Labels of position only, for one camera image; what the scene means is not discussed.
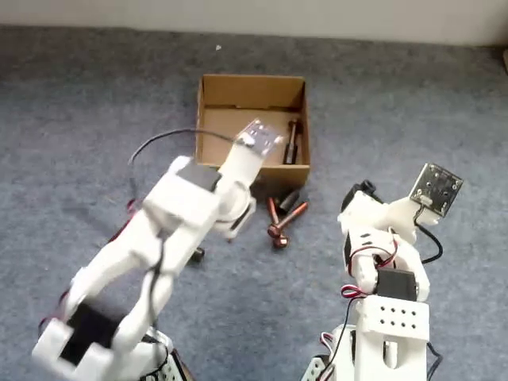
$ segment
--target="black wire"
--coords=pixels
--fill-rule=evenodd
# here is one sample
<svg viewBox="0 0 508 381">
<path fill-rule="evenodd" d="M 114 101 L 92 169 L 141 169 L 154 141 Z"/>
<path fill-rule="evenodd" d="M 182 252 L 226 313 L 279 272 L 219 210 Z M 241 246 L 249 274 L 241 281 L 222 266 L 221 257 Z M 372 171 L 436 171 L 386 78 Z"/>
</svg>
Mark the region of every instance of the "black wire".
<svg viewBox="0 0 508 381">
<path fill-rule="evenodd" d="M 149 271 L 153 272 L 152 281 L 150 282 L 150 288 L 148 290 L 148 313 L 150 315 L 150 320 L 151 320 L 152 328 L 154 331 L 153 338 L 156 341 L 156 343 L 153 344 L 155 364 L 159 364 L 159 365 L 156 365 L 157 366 L 156 370 L 151 371 L 151 372 L 147 373 L 146 375 L 143 375 L 141 377 L 142 379 L 145 377 L 148 377 L 150 375 L 157 377 L 157 374 L 162 370 L 162 367 L 167 363 L 167 357 L 169 356 L 169 351 L 167 349 L 167 346 L 164 343 L 162 343 L 162 341 L 160 341 L 158 338 L 159 331 L 157 329 L 157 316 L 156 316 L 155 308 L 153 307 L 153 304 L 154 304 L 153 303 L 153 291 L 155 289 L 157 279 L 160 276 L 160 268 L 162 267 L 162 263 L 164 262 L 164 257 L 165 257 L 164 239 L 162 237 L 160 237 L 159 259 L 157 260 L 157 263 L 155 265 L 153 265 L 153 267 L 148 269 Z M 166 358 L 164 360 L 160 359 L 160 354 L 159 354 L 159 349 L 158 349 L 159 344 L 163 344 L 166 349 Z"/>
<path fill-rule="evenodd" d="M 337 345 L 335 346 L 335 350 L 333 351 L 332 357 L 329 359 L 329 362 L 326 364 L 325 369 L 319 373 L 319 376 L 317 377 L 317 381 L 321 380 L 321 377 L 330 369 L 332 366 L 333 361 L 335 360 L 335 356 L 337 355 L 337 352 L 339 350 L 339 345 L 341 344 L 342 337 L 344 336 L 344 331 L 346 330 L 346 325 L 348 324 L 348 317 L 349 317 L 349 310 L 351 309 L 351 305 L 353 301 L 357 299 L 362 299 L 362 297 L 359 298 L 351 298 L 348 303 L 348 307 L 346 308 L 346 316 L 344 318 L 344 324 L 342 325 L 341 334 L 339 335 L 339 338 L 337 340 Z"/>
<path fill-rule="evenodd" d="M 433 345 L 430 341 L 427 343 L 427 348 L 436 357 L 433 364 L 430 366 L 429 370 L 427 371 L 427 381 L 430 381 L 432 379 L 432 376 L 434 375 L 434 372 L 437 370 L 439 365 L 443 362 L 444 357 L 433 347 Z"/>
<path fill-rule="evenodd" d="M 413 217 L 413 223 L 415 226 L 417 226 L 420 229 L 420 231 L 422 233 L 424 233 L 428 238 L 430 238 L 434 242 L 434 244 L 436 244 L 436 246 L 437 246 L 437 254 L 435 256 L 431 256 L 430 258 L 427 258 L 427 259 L 424 259 L 421 261 L 423 264 L 429 264 L 430 262 L 433 262 L 434 260 L 438 260 L 443 256 L 443 245 L 437 239 L 436 236 L 434 236 L 429 230 L 427 230 L 426 228 L 424 228 L 423 226 L 418 224 L 418 222 L 416 221 L 418 219 L 418 217 L 420 217 L 420 215 L 423 213 L 424 208 L 425 207 L 423 205 L 420 206 L 420 209 L 418 209 L 418 211 L 416 212 L 416 214 Z"/>
<path fill-rule="evenodd" d="M 222 135 L 221 133 L 216 133 L 214 131 L 209 131 L 205 129 L 172 129 L 169 131 L 165 131 L 163 133 L 159 133 L 157 135 L 154 135 L 153 137 L 149 138 L 147 141 L 145 141 L 142 145 L 140 145 L 136 151 L 130 156 L 129 159 L 129 185 L 131 189 L 131 195 L 132 200 L 137 200 L 137 183 L 136 178 L 134 176 L 134 160 L 137 158 L 137 156 L 145 149 L 147 148 L 151 143 L 153 143 L 156 140 L 159 140 L 163 137 L 169 137 L 170 135 L 176 135 L 180 133 L 193 133 L 194 135 L 198 135 L 199 133 L 211 135 L 212 137 L 218 137 L 219 139 L 225 140 L 229 143 L 234 143 L 234 139 L 232 137 L 227 137 L 226 135 Z"/>
</svg>

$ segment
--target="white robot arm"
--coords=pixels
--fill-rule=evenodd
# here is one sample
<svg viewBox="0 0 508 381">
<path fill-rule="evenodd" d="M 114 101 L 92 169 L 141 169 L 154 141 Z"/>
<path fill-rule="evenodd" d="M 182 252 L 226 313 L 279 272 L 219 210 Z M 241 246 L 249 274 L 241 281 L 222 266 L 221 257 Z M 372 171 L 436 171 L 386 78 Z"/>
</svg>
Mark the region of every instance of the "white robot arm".
<svg viewBox="0 0 508 381">
<path fill-rule="evenodd" d="M 175 160 L 123 231 L 75 276 L 62 314 L 48 323 L 34 359 L 75 381 L 134 381 L 158 368 L 154 345 L 163 359 L 173 347 L 167 337 L 154 339 L 150 325 L 205 235 L 216 229 L 233 238 L 254 213 L 249 187 L 279 140 L 256 120 L 237 136 L 218 171 L 188 157 Z M 94 303 L 107 284 L 135 267 L 147 274 L 126 316 L 108 314 Z"/>
<path fill-rule="evenodd" d="M 333 331 L 330 356 L 314 357 L 302 381 L 428 378 L 429 278 L 413 244 L 416 229 L 428 232 L 421 223 L 435 225 L 446 215 L 461 185 L 426 164 L 410 196 L 398 201 L 381 202 L 367 180 L 350 190 L 338 221 L 344 268 L 356 286 L 344 286 L 342 294 L 359 299 L 358 320 Z"/>
</svg>

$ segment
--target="white wall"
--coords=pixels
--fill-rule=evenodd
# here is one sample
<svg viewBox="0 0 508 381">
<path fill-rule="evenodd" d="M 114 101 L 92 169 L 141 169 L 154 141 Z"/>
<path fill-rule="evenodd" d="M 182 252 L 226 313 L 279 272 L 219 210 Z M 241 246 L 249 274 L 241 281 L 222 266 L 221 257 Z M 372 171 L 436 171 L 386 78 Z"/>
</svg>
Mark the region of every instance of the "white wall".
<svg viewBox="0 0 508 381">
<path fill-rule="evenodd" d="M 0 0 L 0 23 L 508 44 L 508 0 Z"/>
</svg>

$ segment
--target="wire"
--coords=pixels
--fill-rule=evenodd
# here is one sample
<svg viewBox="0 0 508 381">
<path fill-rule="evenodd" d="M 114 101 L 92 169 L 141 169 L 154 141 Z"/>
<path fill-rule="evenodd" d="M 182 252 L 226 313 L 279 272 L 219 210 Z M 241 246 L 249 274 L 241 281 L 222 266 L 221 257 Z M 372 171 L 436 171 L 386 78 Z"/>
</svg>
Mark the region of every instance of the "wire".
<svg viewBox="0 0 508 381">
<path fill-rule="evenodd" d="M 420 217 L 420 215 L 423 213 L 425 206 L 420 206 L 420 209 L 416 212 L 416 214 L 413 217 L 413 223 L 415 226 L 417 226 L 422 233 L 424 233 L 428 238 L 430 238 L 437 246 L 437 254 L 435 256 L 431 256 L 430 258 L 426 258 L 422 260 L 421 262 L 423 264 L 429 264 L 430 262 L 433 262 L 434 260 L 438 260 L 443 256 L 443 245 L 441 242 L 434 236 L 429 230 L 418 224 L 417 219 Z"/>
<path fill-rule="evenodd" d="M 363 292 L 358 286 L 354 284 L 345 284 L 341 287 L 341 295 L 343 298 L 365 298 L 367 293 Z"/>
<path fill-rule="evenodd" d="M 427 381 L 430 381 L 434 375 L 434 372 L 437 370 L 437 368 L 441 365 L 443 362 L 443 355 L 441 355 L 432 345 L 432 343 L 429 341 L 427 343 L 427 348 L 431 353 L 436 357 L 433 364 L 430 366 L 429 370 L 427 371 Z"/>
<path fill-rule="evenodd" d="M 392 239 L 392 242 L 394 244 L 394 251 L 393 252 L 389 252 L 385 248 L 380 248 L 379 246 L 372 246 L 372 245 L 363 246 L 362 248 L 358 248 L 357 250 L 355 250 L 349 256 L 349 264 L 348 264 L 348 273 L 349 273 L 349 276 L 352 276 L 352 258 L 356 254 L 358 254 L 359 252 L 362 252 L 363 250 L 375 249 L 375 250 L 380 250 L 380 251 L 382 251 L 382 252 L 384 252 L 385 254 L 388 255 L 388 258 L 386 260 L 384 260 L 383 262 L 377 264 L 376 268 L 378 268 L 378 267 L 385 267 L 388 264 L 391 264 L 395 260 L 395 257 L 397 256 L 397 251 L 398 251 L 398 243 L 397 243 L 397 240 L 395 240 L 394 230 L 392 228 L 388 228 L 388 230 L 390 230 L 390 232 L 391 232 L 391 239 Z"/>
<path fill-rule="evenodd" d="M 61 312 L 62 311 L 58 311 L 58 309 L 62 306 L 62 302 L 64 301 L 64 299 L 67 297 L 67 295 L 69 295 L 69 291 L 71 290 L 70 287 L 68 287 L 63 293 L 61 296 L 58 297 L 58 303 L 56 304 L 56 308 L 55 308 L 55 311 L 52 313 L 52 314 L 49 314 L 48 316 L 45 316 L 43 317 L 40 321 L 39 321 L 39 325 L 37 326 L 37 329 L 38 329 L 38 332 L 39 332 L 39 337 L 42 336 L 42 331 L 43 331 L 43 328 L 44 328 L 44 325 L 46 324 L 46 322 L 48 322 L 49 320 L 55 318 L 55 319 L 61 319 Z"/>
<path fill-rule="evenodd" d="M 348 318 L 349 318 L 349 311 L 351 309 L 352 303 L 359 298 L 351 298 L 349 300 L 348 306 L 346 308 L 346 315 L 344 317 L 344 324 L 342 325 L 341 334 L 339 335 L 339 338 L 337 340 L 337 344 L 335 346 L 335 350 L 333 351 L 332 357 L 329 359 L 329 362 L 326 364 L 325 369 L 321 371 L 319 376 L 317 377 L 317 381 L 326 381 L 332 373 L 327 375 L 325 379 L 321 380 L 321 377 L 332 367 L 333 361 L 335 360 L 335 356 L 337 355 L 337 352 L 339 351 L 339 345 L 341 344 L 342 337 L 344 336 L 344 331 L 346 330 L 346 325 L 348 324 Z"/>
<path fill-rule="evenodd" d="M 138 198 L 137 195 L 137 183 L 136 178 L 134 176 L 134 160 L 136 160 L 137 156 L 145 149 L 147 148 L 151 143 L 153 143 L 156 140 L 159 140 L 163 137 L 169 137 L 171 135 L 176 135 L 180 133 L 193 133 L 194 135 L 198 135 L 200 133 L 211 135 L 212 137 L 218 137 L 219 139 L 225 140 L 229 143 L 234 143 L 234 139 L 232 137 L 227 137 L 226 135 L 222 135 L 221 133 L 216 133 L 214 131 L 208 131 L 204 129 L 172 129 L 169 131 L 165 131 L 163 133 L 159 133 L 157 135 L 154 135 L 153 137 L 149 138 L 147 141 L 145 141 L 142 145 L 140 145 L 136 151 L 130 156 L 129 159 L 129 185 L 131 190 L 131 200 L 129 202 L 135 202 Z"/>
<path fill-rule="evenodd" d="M 157 263 L 152 268 L 153 276 L 152 276 L 152 281 L 150 282 L 150 289 L 148 291 L 148 312 L 150 313 L 150 320 L 152 321 L 152 327 L 153 327 L 153 331 L 154 331 L 154 339 L 159 343 L 160 343 L 160 341 L 158 339 L 159 331 L 157 329 L 157 316 L 156 316 L 155 308 L 153 306 L 153 304 L 154 304 L 153 303 L 153 291 L 155 290 L 157 280 L 160 276 L 160 268 L 162 267 L 164 257 L 165 257 L 164 239 L 161 237 L 160 238 L 160 255 L 159 255 L 159 259 L 157 260 Z M 161 360 L 158 345 L 154 344 L 153 348 L 154 348 L 155 364 L 160 364 L 159 368 L 154 371 L 155 373 L 157 373 L 160 369 L 162 369 L 162 367 L 166 363 L 167 355 L 169 353 L 167 353 L 166 359 Z"/>
<path fill-rule="evenodd" d="M 328 332 L 321 332 L 319 341 L 321 342 L 321 344 L 323 344 L 329 350 L 329 355 L 331 356 L 333 354 L 333 349 L 330 346 L 329 342 L 333 343 L 333 335 Z"/>
</svg>

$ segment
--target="open cardboard box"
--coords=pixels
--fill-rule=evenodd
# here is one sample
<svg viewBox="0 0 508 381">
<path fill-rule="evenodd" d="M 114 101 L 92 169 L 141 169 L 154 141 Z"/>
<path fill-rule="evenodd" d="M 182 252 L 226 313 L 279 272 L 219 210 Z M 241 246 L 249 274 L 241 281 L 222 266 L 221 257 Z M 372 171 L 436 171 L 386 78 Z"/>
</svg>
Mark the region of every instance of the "open cardboard box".
<svg viewBox="0 0 508 381">
<path fill-rule="evenodd" d="M 268 190 L 286 191 L 302 187 L 310 170 L 309 120 L 305 80 L 301 77 L 270 75 L 204 75 L 198 92 L 198 129 L 235 137 L 249 122 L 263 124 L 283 136 L 265 160 L 258 184 Z M 298 118 L 296 164 L 283 165 L 290 135 L 289 121 Z M 230 150 L 227 142 L 209 135 L 197 135 L 196 159 L 209 167 L 220 167 Z"/>
</svg>

